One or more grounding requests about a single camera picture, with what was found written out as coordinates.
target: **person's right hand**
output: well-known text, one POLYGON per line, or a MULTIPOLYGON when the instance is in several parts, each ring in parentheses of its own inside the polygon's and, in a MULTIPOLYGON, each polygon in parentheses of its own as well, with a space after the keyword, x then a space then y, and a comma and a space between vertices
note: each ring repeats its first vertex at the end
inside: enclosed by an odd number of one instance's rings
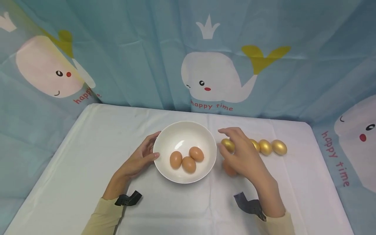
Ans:
POLYGON ((255 186, 273 180, 254 145, 239 127, 220 129, 218 132, 230 137, 235 144, 234 154, 229 153, 224 145, 218 146, 219 152, 237 173, 255 186))

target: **gold plastic egg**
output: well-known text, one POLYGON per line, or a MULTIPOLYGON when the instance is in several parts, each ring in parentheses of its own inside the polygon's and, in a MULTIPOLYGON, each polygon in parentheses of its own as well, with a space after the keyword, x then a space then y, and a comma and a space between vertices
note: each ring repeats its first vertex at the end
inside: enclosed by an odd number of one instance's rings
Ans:
POLYGON ((264 154, 265 156, 269 156, 271 152, 273 151, 271 148, 271 144, 269 143, 269 141, 265 139, 260 140, 259 145, 260 145, 260 152, 264 154))
POLYGON ((223 139, 221 141, 221 144, 223 144, 226 147, 227 151, 229 151, 230 153, 233 153, 235 151, 235 145, 231 140, 223 139))
POLYGON ((254 139, 249 139, 249 140, 255 146, 255 149, 257 150, 257 152, 260 152, 260 145, 257 143, 257 141, 255 141, 254 139))
POLYGON ((276 152, 276 154, 278 155, 282 156, 287 153, 287 146, 279 139, 273 140, 271 142, 271 147, 273 148, 273 151, 276 152))

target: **brown egg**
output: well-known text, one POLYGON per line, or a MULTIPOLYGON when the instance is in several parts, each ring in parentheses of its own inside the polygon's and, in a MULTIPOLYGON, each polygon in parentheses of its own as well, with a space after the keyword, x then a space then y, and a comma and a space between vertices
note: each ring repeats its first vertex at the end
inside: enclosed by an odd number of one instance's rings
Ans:
POLYGON ((222 168, 230 177, 235 177, 238 174, 232 167, 230 167, 226 160, 223 160, 222 168))
POLYGON ((230 153, 233 153, 235 151, 235 145, 231 140, 223 139, 221 141, 221 144, 223 144, 226 147, 227 151, 229 151, 230 153))
POLYGON ((287 146, 279 139, 275 139, 271 142, 271 147, 278 155, 285 155, 287 153, 287 146))
POLYGON ((202 162, 204 160, 204 153, 198 147, 192 147, 189 150, 189 156, 196 162, 202 162))
POLYGON ((271 148, 271 144, 269 143, 269 141, 265 139, 260 140, 259 145, 260 145, 260 152, 264 154, 265 156, 269 156, 271 152, 273 151, 271 148))
POLYGON ((257 141, 255 141, 254 139, 249 139, 249 140, 255 146, 255 149, 257 150, 257 152, 260 152, 260 145, 257 143, 257 141))
POLYGON ((196 162, 191 157, 184 157, 182 166, 187 173, 192 174, 196 171, 196 162))
POLYGON ((170 165, 172 169, 179 169, 183 161, 183 156, 179 151, 175 151, 171 153, 170 156, 170 165))

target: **cartoon whale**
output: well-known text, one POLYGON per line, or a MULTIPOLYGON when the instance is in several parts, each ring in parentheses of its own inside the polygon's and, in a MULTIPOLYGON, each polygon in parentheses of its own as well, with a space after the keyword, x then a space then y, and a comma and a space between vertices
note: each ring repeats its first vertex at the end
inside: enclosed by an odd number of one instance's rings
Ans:
POLYGON ((365 188, 376 193, 376 95, 347 110, 334 124, 347 158, 365 188))
POLYGON ((181 75, 191 96, 203 101, 226 101, 238 103, 251 93, 258 74, 271 63, 283 57, 290 47, 280 47, 264 58, 254 45, 242 48, 253 65, 253 76, 241 85, 232 60, 219 52, 192 52, 183 60, 181 75))
POLYGON ((76 68, 46 36, 24 43, 16 53, 16 64, 31 85, 52 97, 71 96, 84 84, 76 68))
POLYGON ((86 82, 86 84, 90 88, 95 88, 96 84, 93 78, 89 75, 88 72, 79 64, 79 62, 74 58, 73 54, 73 37, 72 34, 68 30, 60 30, 58 33, 59 40, 53 37, 51 34, 49 34, 44 29, 40 28, 40 30, 55 44, 57 45, 64 53, 69 56, 75 67, 77 68, 78 73, 82 77, 82 79, 86 82))

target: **yellow whale tail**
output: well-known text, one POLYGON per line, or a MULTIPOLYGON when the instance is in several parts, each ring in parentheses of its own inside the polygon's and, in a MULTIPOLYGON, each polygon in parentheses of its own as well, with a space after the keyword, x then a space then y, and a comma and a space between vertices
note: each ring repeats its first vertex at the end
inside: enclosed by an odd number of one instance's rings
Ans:
POLYGON ((72 49, 72 34, 68 30, 60 30, 58 33, 59 40, 54 38, 46 30, 40 28, 40 30, 45 34, 56 46, 58 46, 67 56, 74 58, 72 49))
POLYGON ((241 50, 249 57, 253 66, 253 74, 259 74, 263 69, 271 65, 274 61, 282 58, 291 47, 278 47, 272 51, 266 58, 260 48, 255 45, 243 46, 241 50))

